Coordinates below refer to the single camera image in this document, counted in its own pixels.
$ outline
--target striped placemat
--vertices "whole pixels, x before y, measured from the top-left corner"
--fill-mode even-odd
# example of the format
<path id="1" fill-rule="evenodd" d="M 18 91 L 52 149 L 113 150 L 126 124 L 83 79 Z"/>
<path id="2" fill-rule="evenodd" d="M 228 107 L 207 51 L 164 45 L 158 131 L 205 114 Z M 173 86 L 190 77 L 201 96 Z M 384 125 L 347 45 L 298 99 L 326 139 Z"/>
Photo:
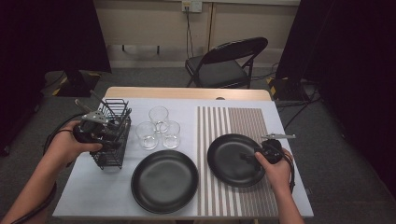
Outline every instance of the striped placemat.
<path id="1" fill-rule="evenodd" d="M 260 143 L 267 134 L 259 108 L 197 107 L 197 165 L 200 172 L 198 216 L 277 217 L 276 201 L 266 177 L 249 188 L 222 183 L 207 165 L 210 144 L 226 133 L 240 133 Z"/>

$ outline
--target glass cup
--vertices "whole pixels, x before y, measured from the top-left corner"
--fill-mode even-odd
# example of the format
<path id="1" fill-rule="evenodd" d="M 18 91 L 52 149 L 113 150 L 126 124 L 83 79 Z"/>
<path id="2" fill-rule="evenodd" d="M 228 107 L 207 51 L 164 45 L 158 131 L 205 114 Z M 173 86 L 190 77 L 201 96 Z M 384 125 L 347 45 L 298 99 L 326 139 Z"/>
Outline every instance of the glass cup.
<path id="1" fill-rule="evenodd" d="M 142 148 L 151 150 L 158 145 L 158 137 L 155 125 L 150 121 L 145 121 L 137 125 L 136 135 Z"/>
<path id="2" fill-rule="evenodd" d="M 180 144 L 180 125 L 168 120 L 160 125 L 161 130 L 166 130 L 162 133 L 163 146 L 167 148 L 175 148 Z"/>
<path id="3" fill-rule="evenodd" d="M 148 112 L 149 119 L 155 125 L 157 133 L 164 133 L 167 126 L 162 126 L 164 122 L 168 121 L 168 110 L 163 106 L 155 106 Z"/>

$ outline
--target forearm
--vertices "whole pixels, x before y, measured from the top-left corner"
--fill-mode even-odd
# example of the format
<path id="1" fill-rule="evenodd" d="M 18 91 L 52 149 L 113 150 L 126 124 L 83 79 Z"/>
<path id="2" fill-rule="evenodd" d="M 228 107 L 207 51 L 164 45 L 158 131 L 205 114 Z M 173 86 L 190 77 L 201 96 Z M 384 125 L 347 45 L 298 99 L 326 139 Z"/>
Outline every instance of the forearm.
<path id="1" fill-rule="evenodd" d="M 34 173 L 21 191 L 17 200 L 12 204 L 1 224 L 11 223 L 20 217 L 25 216 L 42 204 L 50 195 L 55 180 L 62 170 L 60 164 L 54 164 L 47 158 L 37 165 Z M 36 220 L 35 223 L 44 223 L 45 217 L 40 214 L 43 220 Z"/>
<path id="2" fill-rule="evenodd" d="M 289 190 L 275 193 L 280 224 L 304 223 Z"/>

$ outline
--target black plate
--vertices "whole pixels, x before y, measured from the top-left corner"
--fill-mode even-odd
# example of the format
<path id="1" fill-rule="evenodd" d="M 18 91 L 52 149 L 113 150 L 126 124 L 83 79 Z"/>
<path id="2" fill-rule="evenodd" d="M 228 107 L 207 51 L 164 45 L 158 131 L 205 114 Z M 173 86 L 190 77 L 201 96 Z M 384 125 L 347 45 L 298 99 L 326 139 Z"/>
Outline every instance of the black plate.
<path id="1" fill-rule="evenodd" d="M 207 163 L 213 175 L 222 182 L 237 188 L 250 187 L 265 175 L 264 169 L 241 159 L 240 154 L 254 155 L 254 147 L 260 147 L 251 138 L 230 133 L 218 137 L 207 151 Z"/>
<path id="2" fill-rule="evenodd" d="M 132 194 L 144 209 L 157 214 L 176 212 L 198 188 L 198 170 L 190 158 L 174 150 L 157 151 L 134 170 Z"/>

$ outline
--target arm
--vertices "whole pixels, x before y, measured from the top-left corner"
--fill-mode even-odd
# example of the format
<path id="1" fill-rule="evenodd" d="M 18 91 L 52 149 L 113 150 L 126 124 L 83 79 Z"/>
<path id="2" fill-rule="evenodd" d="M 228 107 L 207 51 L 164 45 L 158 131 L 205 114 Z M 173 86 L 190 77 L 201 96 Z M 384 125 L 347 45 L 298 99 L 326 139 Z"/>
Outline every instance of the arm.
<path id="1" fill-rule="evenodd" d="M 265 173 L 270 181 L 275 197 L 276 205 L 279 213 L 279 223 L 281 224 L 299 224 L 304 223 L 300 212 L 292 198 L 290 192 L 290 166 L 285 160 L 281 160 L 276 164 L 271 164 L 264 156 L 257 152 L 256 159 L 265 169 Z"/>
<path id="2" fill-rule="evenodd" d="M 72 131 L 78 121 L 71 121 L 62 130 Z M 12 223 L 42 204 L 50 195 L 58 174 L 67 163 L 74 161 L 81 152 L 97 151 L 101 144 L 79 143 L 71 132 L 60 132 L 55 135 L 52 143 L 41 159 L 29 181 L 26 183 L 17 200 L 12 204 L 1 224 Z M 27 223 L 44 223 L 46 209 L 28 220 Z"/>

